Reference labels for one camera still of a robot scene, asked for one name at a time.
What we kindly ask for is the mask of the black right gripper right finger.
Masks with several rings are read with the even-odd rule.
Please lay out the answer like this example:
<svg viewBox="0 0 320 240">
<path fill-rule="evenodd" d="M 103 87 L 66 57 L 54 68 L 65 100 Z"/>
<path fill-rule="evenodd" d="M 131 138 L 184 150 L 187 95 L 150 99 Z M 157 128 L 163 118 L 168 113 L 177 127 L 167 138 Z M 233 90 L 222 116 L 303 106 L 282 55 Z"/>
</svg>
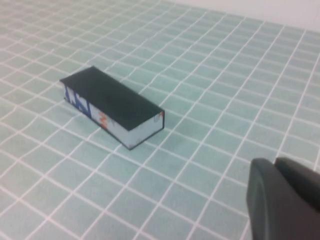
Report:
<svg viewBox="0 0 320 240">
<path fill-rule="evenodd" d="M 304 201 L 315 209 L 320 208 L 319 173 L 288 157 L 277 157 L 274 165 Z"/>
</svg>

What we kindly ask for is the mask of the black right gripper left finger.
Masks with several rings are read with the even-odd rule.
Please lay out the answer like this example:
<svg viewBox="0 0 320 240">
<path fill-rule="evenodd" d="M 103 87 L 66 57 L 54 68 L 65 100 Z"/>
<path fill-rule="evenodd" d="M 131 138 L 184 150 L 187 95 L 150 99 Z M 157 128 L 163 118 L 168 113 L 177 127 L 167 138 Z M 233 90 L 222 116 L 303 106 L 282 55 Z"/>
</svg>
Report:
<svg viewBox="0 0 320 240">
<path fill-rule="evenodd" d="M 254 240 L 318 240 L 320 209 L 304 201 L 265 158 L 251 161 L 246 204 Z"/>
</svg>

